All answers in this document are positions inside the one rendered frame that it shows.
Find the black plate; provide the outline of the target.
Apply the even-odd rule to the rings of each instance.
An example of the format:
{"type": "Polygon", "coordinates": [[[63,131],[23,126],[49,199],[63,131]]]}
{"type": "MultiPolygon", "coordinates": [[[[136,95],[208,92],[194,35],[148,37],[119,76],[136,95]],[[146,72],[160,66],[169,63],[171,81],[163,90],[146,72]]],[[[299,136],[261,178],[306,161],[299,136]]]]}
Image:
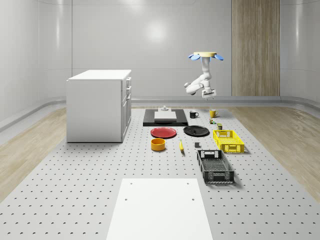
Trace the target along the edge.
{"type": "Polygon", "coordinates": [[[205,137],[210,134],[210,131],[206,127],[199,125],[186,126],[183,131],[185,134],[192,137],[205,137]]]}

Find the red plate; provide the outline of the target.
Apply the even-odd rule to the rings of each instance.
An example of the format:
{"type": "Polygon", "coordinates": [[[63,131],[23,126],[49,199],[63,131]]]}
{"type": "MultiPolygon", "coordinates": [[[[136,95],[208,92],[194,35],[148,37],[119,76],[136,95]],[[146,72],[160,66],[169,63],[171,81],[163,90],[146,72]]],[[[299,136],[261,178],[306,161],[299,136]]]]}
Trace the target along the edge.
{"type": "Polygon", "coordinates": [[[171,127],[156,127],[150,131],[150,134],[155,138],[169,139],[175,137],[177,132],[171,127]]]}

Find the white board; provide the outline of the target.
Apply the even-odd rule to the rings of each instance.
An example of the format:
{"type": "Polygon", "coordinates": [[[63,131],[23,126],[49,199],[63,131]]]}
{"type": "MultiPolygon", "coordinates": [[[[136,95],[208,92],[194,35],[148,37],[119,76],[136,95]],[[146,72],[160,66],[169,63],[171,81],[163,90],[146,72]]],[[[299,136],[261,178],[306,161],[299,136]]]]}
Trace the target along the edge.
{"type": "Polygon", "coordinates": [[[195,178],[124,178],[106,240],[213,240],[195,178]]]}

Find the white cabinet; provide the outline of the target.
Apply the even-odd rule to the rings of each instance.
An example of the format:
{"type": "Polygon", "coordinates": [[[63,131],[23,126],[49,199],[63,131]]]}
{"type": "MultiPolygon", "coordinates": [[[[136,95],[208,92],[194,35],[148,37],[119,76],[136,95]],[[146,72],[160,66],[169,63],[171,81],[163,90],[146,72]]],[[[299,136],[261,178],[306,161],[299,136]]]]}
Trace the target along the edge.
{"type": "Polygon", "coordinates": [[[121,143],[131,121],[130,69],[87,70],[66,81],[66,140],[121,143]]]}

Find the yellow basket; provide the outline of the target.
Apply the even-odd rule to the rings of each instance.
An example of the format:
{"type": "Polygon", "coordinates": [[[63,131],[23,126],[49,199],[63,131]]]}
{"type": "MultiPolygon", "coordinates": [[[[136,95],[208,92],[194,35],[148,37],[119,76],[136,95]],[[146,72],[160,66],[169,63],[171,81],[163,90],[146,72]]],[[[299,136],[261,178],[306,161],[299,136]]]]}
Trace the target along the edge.
{"type": "Polygon", "coordinates": [[[244,142],[234,130],[214,130],[213,139],[218,149],[225,153],[244,152],[244,142]]]}

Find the yellow bowl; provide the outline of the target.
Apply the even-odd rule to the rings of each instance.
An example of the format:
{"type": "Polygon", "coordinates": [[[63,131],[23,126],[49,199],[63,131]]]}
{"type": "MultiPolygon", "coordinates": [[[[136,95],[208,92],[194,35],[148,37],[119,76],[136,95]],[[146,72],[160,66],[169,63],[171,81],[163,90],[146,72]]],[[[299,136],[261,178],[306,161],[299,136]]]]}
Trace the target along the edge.
{"type": "Polygon", "coordinates": [[[163,138],[154,138],[151,140],[151,149],[153,151],[163,151],[166,148],[166,141],[163,138]]]}

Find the dark grey basket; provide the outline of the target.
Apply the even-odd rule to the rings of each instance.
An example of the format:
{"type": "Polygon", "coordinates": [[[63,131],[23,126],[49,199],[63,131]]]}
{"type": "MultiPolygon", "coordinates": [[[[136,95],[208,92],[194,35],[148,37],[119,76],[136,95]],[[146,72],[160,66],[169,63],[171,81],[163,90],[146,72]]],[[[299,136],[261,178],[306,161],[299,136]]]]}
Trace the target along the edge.
{"type": "Polygon", "coordinates": [[[197,160],[205,182],[234,182],[234,169],[222,150],[197,150],[197,160]]]}

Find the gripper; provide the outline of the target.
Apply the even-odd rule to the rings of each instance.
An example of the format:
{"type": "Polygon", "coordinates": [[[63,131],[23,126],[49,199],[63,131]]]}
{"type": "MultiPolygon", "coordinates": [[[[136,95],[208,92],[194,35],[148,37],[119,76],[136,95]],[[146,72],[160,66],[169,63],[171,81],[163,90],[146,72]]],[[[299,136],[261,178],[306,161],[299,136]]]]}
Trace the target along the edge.
{"type": "Polygon", "coordinates": [[[202,90],[202,98],[205,99],[206,101],[208,98],[214,98],[216,96],[216,90],[215,89],[203,89],[202,90]]]}

